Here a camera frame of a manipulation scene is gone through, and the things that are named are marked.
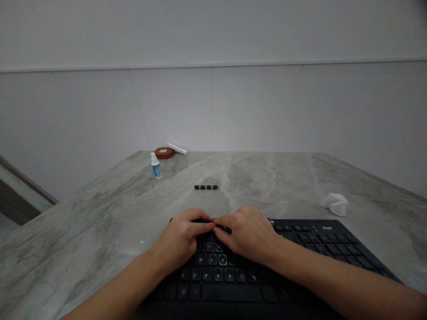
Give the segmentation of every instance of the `left hand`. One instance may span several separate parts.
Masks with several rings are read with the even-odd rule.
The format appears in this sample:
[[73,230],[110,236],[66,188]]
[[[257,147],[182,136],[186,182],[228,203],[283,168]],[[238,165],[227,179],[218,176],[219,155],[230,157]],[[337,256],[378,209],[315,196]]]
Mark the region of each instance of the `left hand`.
[[203,210],[192,208],[172,219],[149,249],[153,260],[160,264],[165,276],[181,267],[196,252],[196,236],[212,231],[215,223],[193,223],[202,218],[212,221]]

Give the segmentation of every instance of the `white wall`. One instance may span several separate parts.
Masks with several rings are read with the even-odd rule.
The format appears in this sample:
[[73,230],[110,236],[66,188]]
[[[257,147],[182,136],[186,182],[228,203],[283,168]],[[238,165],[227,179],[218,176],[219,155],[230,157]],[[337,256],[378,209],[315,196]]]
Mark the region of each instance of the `white wall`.
[[1,0],[0,72],[423,59],[422,2]]
[[138,150],[327,152],[427,196],[427,62],[0,74],[0,154],[59,200]]

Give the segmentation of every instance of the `right hand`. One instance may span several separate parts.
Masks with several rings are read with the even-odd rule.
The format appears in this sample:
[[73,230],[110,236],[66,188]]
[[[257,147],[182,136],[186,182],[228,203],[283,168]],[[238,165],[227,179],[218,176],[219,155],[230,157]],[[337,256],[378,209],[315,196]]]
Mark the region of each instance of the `right hand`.
[[214,220],[215,224],[229,227],[231,235],[216,227],[217,238],[249,260],[266,264],[274,256],[277,242],[282,241],[271,223],[254,207],[243,206],[235,213]]

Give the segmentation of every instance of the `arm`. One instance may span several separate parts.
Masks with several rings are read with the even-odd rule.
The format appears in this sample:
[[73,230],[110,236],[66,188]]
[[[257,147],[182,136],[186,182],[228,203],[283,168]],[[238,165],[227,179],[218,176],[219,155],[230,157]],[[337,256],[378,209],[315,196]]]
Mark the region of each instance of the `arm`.
[[283,238],[256,208],[241,207],[215,223],[232,230],[214,232],[233,252],[305,286],[346,319],[427,318],[426,295]]
[[215,227],[214,223],[191,223],[197,218],[212,221],[201,209],[189,209],[176,216],[149,250],[62,319],[115,320],[131,316],[168,274],[196,252],[195,237]]

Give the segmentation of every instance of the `bottle label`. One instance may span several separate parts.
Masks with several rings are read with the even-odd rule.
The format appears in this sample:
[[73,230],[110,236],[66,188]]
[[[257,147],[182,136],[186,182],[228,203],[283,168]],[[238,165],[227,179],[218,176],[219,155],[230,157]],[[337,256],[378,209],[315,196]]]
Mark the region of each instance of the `bottle label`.
[[156,176],[156,177],[161,177],[163,174],[162,174],[162,172],[161,172],[161,167],[160,167],[160,165],[157,165],[157,166],[154,166],[153,167],[153,171],[154,171],[154,175]]

